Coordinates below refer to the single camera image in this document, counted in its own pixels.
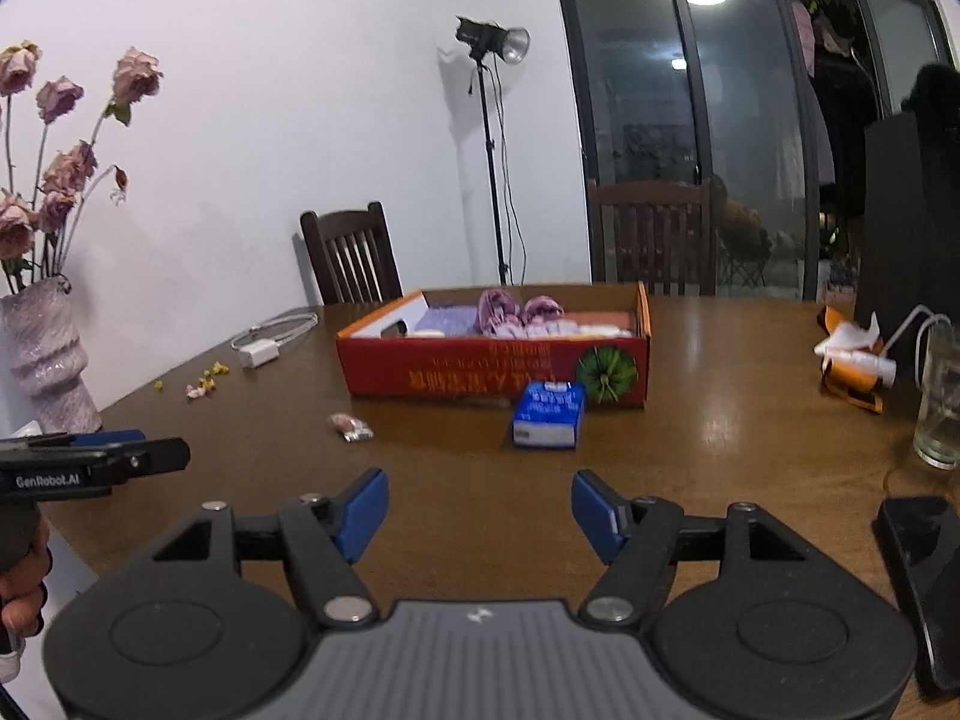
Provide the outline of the person left hand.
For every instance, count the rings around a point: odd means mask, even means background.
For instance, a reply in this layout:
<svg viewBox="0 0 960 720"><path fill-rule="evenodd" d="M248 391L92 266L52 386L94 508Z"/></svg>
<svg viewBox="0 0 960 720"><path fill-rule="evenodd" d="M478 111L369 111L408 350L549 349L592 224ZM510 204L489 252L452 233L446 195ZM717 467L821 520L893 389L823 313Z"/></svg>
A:
<svg viewBox="0 0 960 720"><path fill-rule="evenodd" d="M26 554L2 574L2 683L18 676L26 640L44 627L46 578L53 564L49 538L49 522L39 517Z"/></svg>

